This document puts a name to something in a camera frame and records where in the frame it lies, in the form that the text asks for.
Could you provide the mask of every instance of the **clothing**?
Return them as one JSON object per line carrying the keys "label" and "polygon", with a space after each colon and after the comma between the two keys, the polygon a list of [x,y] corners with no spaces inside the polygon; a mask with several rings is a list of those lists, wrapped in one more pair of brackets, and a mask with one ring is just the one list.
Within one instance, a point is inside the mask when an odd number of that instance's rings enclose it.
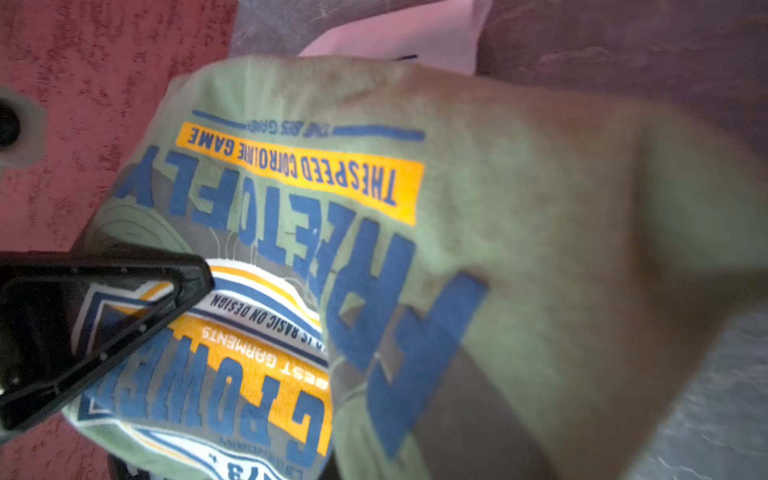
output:
{"label": "clothing", "polygon": [[[210,65],[171,85],[79,246],[194,252],[216,289],[65,415],[168,478],[316,478],[332,422],[346,478],[614,478],[768,290],[755,172],[621,98]],[[89,286],[76,351],[163,288]]]}

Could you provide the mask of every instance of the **yellow banner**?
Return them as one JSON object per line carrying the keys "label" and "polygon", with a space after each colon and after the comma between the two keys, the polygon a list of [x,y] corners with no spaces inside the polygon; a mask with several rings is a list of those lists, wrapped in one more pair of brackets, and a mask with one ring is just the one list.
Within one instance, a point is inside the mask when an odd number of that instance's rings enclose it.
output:
{"label": "yellow banner", "polygon": [[416,225],[416,201],[424,174],[419,162],[267,144],[189,122],[182,125],[176,145],[285,185],[350,198]]}
{"label": "yellow banner", "polygon": [[306,443],[310,419],[305,417],[301,424],[293,421],[293,410],[296,408],[299,394],[304,390],[321,399],[326,411],[317,452],[321,455],[328,452],[333,421],[328,374],[253,337],[190,314],[179,317],[169,328],[178,339],[183,336],[192,339],[190,350],[193,352],[197,351],[197,346],[201,343],[207,346],[208,366],[214,370],[218,370],[221,361],[227,357],[236,360],[243,367],[240,394],[254,405],[261,403],[264,376],[269,375],[279,380],[280,390],[272,404],[269,421],[300,442]]}

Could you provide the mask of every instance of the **red textured surface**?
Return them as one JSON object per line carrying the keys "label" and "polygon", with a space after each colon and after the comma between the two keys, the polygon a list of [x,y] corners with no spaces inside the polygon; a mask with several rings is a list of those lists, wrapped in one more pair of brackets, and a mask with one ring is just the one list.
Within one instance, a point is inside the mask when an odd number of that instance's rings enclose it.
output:
{"label": "red textured surface", "polygon": [[[45,157],[0,180],[0,250],[66,250],[172,77],[225,58],[237,0],[0,0],[0,83],[48,112]],[[59,415],[0,449],[0,480],[108,477]]]}

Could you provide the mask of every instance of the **green t-shirt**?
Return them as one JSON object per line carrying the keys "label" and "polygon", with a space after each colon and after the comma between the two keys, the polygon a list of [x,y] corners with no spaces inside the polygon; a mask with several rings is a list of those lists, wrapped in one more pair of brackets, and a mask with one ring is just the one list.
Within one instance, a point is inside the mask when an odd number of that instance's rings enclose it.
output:
{"label": "green t-shirt", "polygon": [[[196,253],[216,289],[65,414],[169,478],[313,480],[332,450],[347,478],[614,478],[765,291],[756,169],[621,98],[210,65],[172,83],[80,245]],[[76,351],[167,288],[91,285]]]}

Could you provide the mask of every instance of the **black plastic frame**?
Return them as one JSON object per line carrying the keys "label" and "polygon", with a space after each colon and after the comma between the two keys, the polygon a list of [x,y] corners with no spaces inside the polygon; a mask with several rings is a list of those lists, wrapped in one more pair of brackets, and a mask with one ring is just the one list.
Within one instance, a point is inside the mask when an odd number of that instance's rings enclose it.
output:
{"label": "black plastic frame", "polygon": [[[5,385],[5,391],[0,395],[0,444],[56,413],[214,288],[205,260],[194,255],[159,250],[142,250],[134,257],[0,253],[0,322],[23,321],[31,328],[40,327],[43,332],[49,325],[40,322],[63,322],[66,326],[63,304],[48,308],[45,311],[48,318],[29,318],[23,309],[14,308],[14,299],[9,296],[14,286],[23,285],[27,289],[28,285],[38,285],[41,294],[45,295],[46,290],[62,283],[105,283],[111,280],[163,280],[171,282],[174,289],[143,315],[126,322],[119,334],[94,348],[84,359],[72,357],[69,366],[57,364],[53,365],[55,368],[47,369],[61,370],[62,373],[51,378],[24,379],[18,385]],[[41,361],[61,362],[61,359],[51,355],[48,359],[29,361],[40,364]]]}

